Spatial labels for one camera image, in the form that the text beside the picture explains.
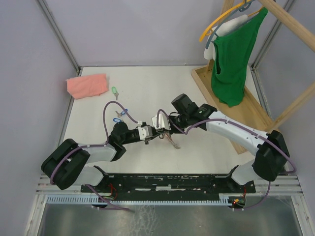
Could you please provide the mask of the silver chain keyring red tag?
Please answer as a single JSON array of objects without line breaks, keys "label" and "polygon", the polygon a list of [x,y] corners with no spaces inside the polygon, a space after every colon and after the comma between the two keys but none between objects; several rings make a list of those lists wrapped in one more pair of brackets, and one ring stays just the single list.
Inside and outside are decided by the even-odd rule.
[{"label": "silver chain keyring red tag", "polygon": [[181,147],[175,143],[175,141],[172,139],[171,135],[164,135],[164,139],[167,140],[175,149],[180,149]]}]

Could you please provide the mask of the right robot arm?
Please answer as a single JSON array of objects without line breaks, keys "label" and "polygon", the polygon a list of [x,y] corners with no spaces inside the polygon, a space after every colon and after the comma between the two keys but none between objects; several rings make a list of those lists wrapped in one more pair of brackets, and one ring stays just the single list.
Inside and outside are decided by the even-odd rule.
[{"label": "right robot arm", "polygon": [[152,117],[155,129],[187,134],[193,128],[201,128],[240,144],[254,156],[254,160],[232,170],[231,177],[225,181],[229,191],[238,192],[244,184],[259,178],[273,182],[284,173],[289,153],[280,132],[274,130],[267,133],[246,126],[213,106],[197,106],[186,94],[177,96],[171,104],[176,109],[176,115],[167,115],[163,110],[158,110]]}]

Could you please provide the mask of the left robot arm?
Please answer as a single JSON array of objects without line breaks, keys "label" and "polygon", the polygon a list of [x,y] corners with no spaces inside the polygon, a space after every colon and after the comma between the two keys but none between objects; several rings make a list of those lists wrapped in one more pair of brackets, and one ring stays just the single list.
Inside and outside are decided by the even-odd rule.
[{"label": "left robot arm", "polygon": [[108,141],[103,144],[79,145],[73,139],[66,139],[42,163],[41,170],[50,178],[52,184],[60,190],[65,190],[81,176],[86,164],[117,161],[126,153],[124,145],[141,141],[147,144],[165,131],[164,128],[157,129],[147,124],[129,129],[124,122],[116,123]]}]

